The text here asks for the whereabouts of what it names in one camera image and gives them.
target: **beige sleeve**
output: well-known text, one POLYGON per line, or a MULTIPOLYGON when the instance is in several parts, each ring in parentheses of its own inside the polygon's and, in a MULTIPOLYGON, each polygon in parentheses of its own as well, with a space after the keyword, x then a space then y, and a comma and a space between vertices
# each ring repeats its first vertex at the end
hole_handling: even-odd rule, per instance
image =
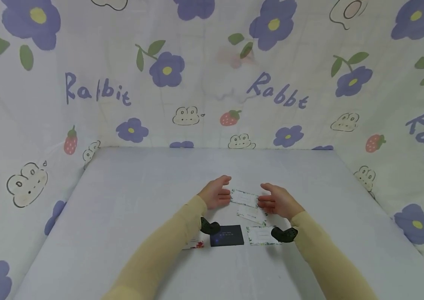
POLYGON ((290 223, 298 230, 295 244, 327 300, 377 300, 361 272, 307 212, 297 214, 290 223))
POLYGON ((194 196, 135 251, 102 300, 152 300, 180 250, 199 232, 205 202, 194 196))

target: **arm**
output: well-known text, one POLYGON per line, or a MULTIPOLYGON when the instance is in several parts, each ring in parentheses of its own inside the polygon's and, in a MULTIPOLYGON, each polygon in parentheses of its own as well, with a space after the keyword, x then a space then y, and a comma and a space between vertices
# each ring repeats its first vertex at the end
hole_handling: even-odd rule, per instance
POLYGON ((230 202, 230 190, 222 189, 231 177, 209 182, 175 215, 154 231, 136 250, 102 300, 151 300, 180 250, 199 232, 200 217, 207 209, 230 202))
POLYGON ((377 300, 361 272, 307 212, 298 213, 290 223, 298 230, 295 245, 327 300, 377 300))
POLYGON ((259 196, 259 207, 297 227, 295 244, 327 300, 377 300, 361 272, 286 189, 270 183, 261 186, 271 195, 259 196))

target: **hand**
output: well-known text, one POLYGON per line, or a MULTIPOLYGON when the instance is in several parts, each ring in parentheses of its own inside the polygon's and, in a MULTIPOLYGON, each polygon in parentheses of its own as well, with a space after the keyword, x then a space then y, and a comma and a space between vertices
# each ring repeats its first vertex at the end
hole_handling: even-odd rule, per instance
POLYGON ((283 187, 270 183, 262 183, 260 186, 271 192, 270 195, 259 196, 259 207, 267 214, 277 214, 290 221, 295 215, 305 211, 283 187))
POLYGON ((205 202, 207 209, 220 208, 230 203, 230 190, 222 187, 228 185, 231 179, 230 176, 222 175, 207 183, 197 194, 205 202))

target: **floral backdrop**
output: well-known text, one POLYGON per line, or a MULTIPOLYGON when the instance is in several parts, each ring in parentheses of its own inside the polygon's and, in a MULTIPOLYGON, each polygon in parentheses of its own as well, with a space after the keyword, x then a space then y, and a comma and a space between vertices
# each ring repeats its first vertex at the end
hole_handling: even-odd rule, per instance
POLYGON ((0 0, 0 300, 108 146, 334 150, 424 256, 424 0, 0 0))

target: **strawberry print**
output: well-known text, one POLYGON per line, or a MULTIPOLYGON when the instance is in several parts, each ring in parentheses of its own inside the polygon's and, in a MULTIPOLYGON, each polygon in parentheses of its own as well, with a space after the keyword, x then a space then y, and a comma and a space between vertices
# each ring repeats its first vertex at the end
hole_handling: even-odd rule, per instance
POLYGON ((72 155, 77 148, 77 132, 75 131, 75 125, 67 133, 67 138, 63 145, 63 150, 66 154, 72 155))
POLYGON ((240 119, 239 113, 241 112, 241 110, 230 110, 229 112, 226 112, 220 117, 220 124, 222 126, 232 126, 237 124, 237 121, 240 119))
POLYGON ((373 135, 367 140, 365 151, 369 153, 376 152, 385 142, 386 140, 383 135, 373 135))

